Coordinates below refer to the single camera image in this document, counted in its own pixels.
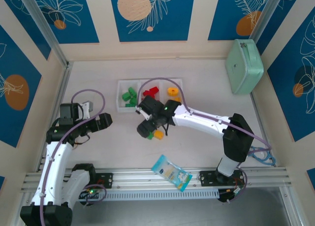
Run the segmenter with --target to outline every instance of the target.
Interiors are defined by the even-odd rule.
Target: white floor
[[[116,92],[118,80],[154,77],[181,78],[191,108],[221,115],[243,115],[253,132],[261,137],[249,95],[231,93],[224,60],[160,59],[75,62],[63,102],[70,102],[82,89],[97,89],[105,95],[105,111],[113,124],[106,130],[91,134],[91,140],[76,148],[68,162],[89,162],[97,168],[151,168],[161,154],[181,167],[215,167],[223,155],[222,140],[185,127],[170,126],[163,140],[147,140],[136,131],[143,117],[136,113],[118,113]],[[90,100],[95,114],[102,105],[97,94],[83,93],[76,102]],[[254,141],[254,146],[262,146]],[[247,158],[242,166],[265,166]]]

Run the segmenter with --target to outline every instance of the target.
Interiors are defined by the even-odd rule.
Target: snack package
[[[165,155],[161,155],[159,160],[151,169],[153,172],[161,175],[169,182],[175,184],[175,186],[183,192],[187,187],[192,175],[182,170],[182,168],[176,166]]]

